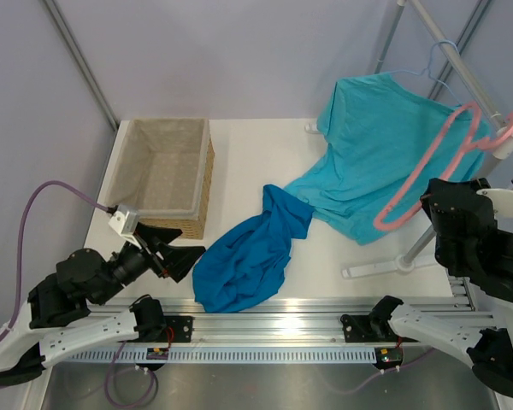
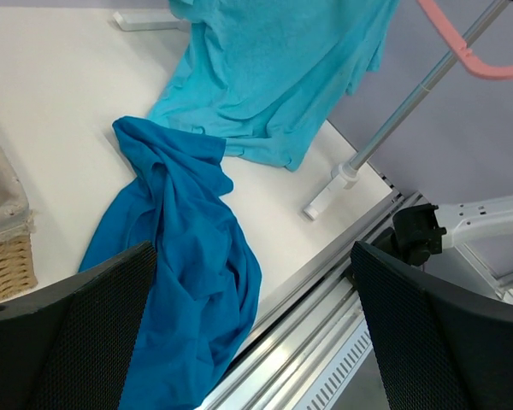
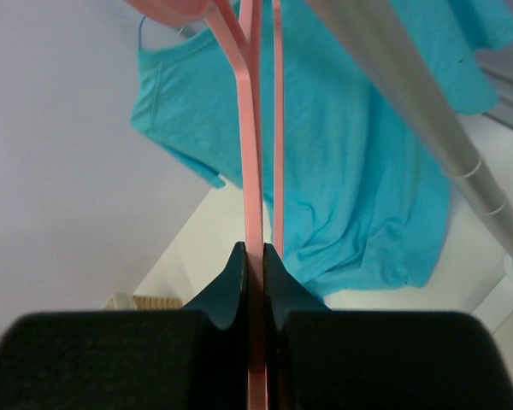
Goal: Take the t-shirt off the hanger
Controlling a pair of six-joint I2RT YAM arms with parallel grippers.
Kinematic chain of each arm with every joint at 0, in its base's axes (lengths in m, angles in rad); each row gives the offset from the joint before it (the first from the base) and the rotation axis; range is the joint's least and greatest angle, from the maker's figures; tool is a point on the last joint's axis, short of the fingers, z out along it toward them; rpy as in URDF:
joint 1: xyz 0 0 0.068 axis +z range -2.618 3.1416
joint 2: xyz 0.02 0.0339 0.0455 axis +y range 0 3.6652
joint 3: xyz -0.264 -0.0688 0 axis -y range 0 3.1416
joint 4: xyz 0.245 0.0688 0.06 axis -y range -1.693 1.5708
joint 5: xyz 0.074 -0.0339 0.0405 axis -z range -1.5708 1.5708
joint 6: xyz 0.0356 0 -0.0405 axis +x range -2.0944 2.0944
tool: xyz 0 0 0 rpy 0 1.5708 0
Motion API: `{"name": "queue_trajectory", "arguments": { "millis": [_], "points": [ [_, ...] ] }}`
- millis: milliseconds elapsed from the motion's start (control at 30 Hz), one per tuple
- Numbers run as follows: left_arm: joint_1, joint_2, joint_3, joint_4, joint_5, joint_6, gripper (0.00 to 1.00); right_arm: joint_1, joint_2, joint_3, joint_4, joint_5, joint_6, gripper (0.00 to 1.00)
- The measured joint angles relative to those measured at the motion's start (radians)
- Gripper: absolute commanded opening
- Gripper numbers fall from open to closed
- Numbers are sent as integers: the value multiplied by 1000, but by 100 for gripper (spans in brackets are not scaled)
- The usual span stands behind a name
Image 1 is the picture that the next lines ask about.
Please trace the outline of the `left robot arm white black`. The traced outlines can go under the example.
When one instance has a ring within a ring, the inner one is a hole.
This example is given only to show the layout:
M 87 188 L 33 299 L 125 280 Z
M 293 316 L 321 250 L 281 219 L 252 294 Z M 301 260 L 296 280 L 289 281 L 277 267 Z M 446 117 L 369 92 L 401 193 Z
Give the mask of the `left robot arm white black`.
M 87 349 L 111 342 L 154 342 L 166 330 L 160 302 L 141 296 L 125 311 L 74 326 L 92 305 L 103 306 L 146 272 L 179 283 L 205 247 L 174 246 L 179 229 L 139 224 L 133 241 L 105 260 L 95 249 L 78 249 L 33 288 L 13 325 L 0 331 L 0 389 L 39 378 L 44 370 Z

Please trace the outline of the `dark blue t shirt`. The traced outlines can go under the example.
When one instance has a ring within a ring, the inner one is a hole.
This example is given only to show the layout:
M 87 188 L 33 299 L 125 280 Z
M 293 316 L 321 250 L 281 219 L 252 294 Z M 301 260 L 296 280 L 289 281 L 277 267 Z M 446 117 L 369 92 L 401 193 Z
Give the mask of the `dark blue t shirt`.
M 206 313 L 237 313 L 278 293 L 292 242 L 307 237 L 314 209 L 280 187 L 262 189 L 262 212 L 217 239 L 192 272 L 195 302 Z

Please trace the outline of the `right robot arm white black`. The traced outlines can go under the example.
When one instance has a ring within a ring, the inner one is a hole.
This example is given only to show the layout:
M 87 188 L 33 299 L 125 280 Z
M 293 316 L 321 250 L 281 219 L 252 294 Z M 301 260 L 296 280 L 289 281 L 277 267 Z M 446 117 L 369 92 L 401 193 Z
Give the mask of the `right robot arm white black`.
M 435 260 L 490 296 L 505 326 L 457 327 L 384 296 L 369 314 L 369 328 L 379 339 L 409 338 L 448 354 L 486 387 L 513 398 L 513 233 L 500 230 L 496 220 L 497 214 L 513 218 L 513 187 L 431 179 L 420 202 L 436 233 Z

